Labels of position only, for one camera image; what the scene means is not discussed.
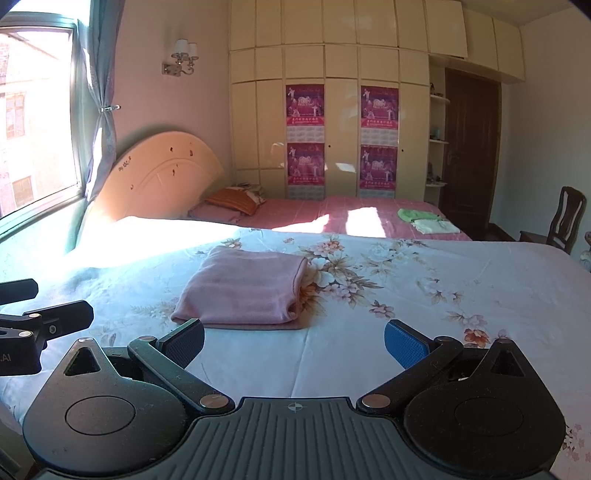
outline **curtain tie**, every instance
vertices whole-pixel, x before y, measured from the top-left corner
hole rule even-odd
[[[109,105],[109,106],[102,106],[100,107],[100,112],[112,112],[113,110],[119,110],[121,105]]]

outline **screw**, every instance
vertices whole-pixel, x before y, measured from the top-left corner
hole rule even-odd
[[[372,394],[364,396],[361,403],[367,408],[386,408],[390,405],[390,399],[386,395]]]
[[[199,400],[202,407],[211,409],[223,408],[229,402],[230,400],[225,395],[205,395]]]

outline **window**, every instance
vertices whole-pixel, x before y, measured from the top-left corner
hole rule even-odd
[[[25,96],[6,97],[6,138],[22,137],[25,134]]]
[[[35,200],[31,177],[13,181],[12,192],[14,195],[14,203],[16,203],[17,208],[24,207]]]
[[[0,235],[82,193],[70,118],[75,28],[56,14],[0,22]]]

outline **wall lamp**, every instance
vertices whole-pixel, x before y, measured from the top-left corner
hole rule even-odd
[[[172,75],[174,77],[180,77],[181,73],[186,75],[192,75],[195,72],[195,60],[198,60],[197,56],[197,44],[189,43],[185,38],[177,40],[174,45],[174,53],[171,55],[175,59],[173,64],[163,63],[162,73],[164,75]],[[185,72],[183,70],[183,62],[188,62],[188,68]]]

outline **headboard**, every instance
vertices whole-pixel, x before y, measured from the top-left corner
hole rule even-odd
[[[127,216],[184,216],[223,175],[211,149],[194,135],[164,132],[128,150],[85,214],[79,241]]]

